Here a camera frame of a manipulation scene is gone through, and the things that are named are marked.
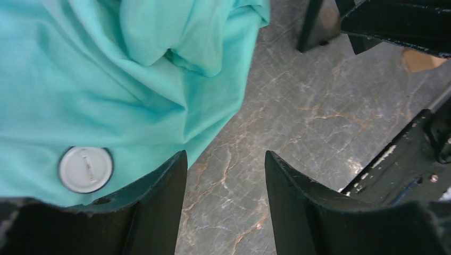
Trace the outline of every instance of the gray marble floor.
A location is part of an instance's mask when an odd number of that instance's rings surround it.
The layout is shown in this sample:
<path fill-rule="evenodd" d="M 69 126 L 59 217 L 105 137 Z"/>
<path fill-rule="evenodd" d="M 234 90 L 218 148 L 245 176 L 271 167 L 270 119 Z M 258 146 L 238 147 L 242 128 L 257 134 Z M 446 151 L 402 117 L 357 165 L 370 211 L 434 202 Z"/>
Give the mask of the gray marble floor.
<path fill-rule="evenodd" d="M 243 107 L 188 173 L 176 254 L 276 254 L 266 150 L 338 190 L 451 80 L 451 61 L 409 73 L 401 48 L 356 56 L 344 35 L 297 52 L 297 2 L 272 1 Z"/>

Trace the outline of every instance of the screw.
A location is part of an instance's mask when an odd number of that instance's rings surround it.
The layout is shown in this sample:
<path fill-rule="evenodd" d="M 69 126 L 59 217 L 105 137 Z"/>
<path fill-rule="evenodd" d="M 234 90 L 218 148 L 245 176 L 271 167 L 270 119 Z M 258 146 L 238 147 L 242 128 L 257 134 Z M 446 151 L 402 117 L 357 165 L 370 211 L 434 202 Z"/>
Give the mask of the screw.
<path fill-rule="evenodd" d="M 433 174 L 431 176 L 431 182 L 437 182 L 438 181 L 438 175 L 437 174 Z"/>

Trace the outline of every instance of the teal fabric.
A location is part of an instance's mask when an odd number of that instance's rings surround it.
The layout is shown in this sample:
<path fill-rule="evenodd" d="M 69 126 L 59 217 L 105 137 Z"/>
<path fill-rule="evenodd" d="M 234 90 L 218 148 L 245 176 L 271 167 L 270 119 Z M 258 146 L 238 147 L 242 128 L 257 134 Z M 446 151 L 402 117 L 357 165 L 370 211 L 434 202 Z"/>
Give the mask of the teal fabric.
<path fill-rule="evenodd" d="M 1 0 L 0 197 L 88 204 L 186 150 L 191 165 L 243 101 L 266 0 Z M 58 176 L 107 148 L 91 194 Z"/>

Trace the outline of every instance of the brown cardboard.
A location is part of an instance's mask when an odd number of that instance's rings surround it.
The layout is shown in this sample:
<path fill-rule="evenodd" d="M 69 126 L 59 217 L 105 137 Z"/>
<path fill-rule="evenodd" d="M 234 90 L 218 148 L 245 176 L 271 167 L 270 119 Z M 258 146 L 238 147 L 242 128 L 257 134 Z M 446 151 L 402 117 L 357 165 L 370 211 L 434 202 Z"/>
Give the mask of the brown cardboard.
<path fill-rule="evenodd" d="M 447 60 L 446 58 L 431 56 L 412 49 L 405 49 L 403 55 L 407 67 L 411 72 L 420 72 L 428 69 L 434 69 Z"/>

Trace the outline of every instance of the button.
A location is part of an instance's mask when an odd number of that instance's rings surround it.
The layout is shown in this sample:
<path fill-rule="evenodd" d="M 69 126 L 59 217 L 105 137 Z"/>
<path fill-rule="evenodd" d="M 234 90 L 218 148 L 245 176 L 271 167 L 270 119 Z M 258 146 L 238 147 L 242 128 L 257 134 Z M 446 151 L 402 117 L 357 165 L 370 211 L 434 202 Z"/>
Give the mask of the button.
<path fill-rule="evenodd" d="M 102 188 L 113 174 L 113 160 L 103 148 L 72 147 L 60 162 L 60 179 L 76 193 L 91 193 Z"/>

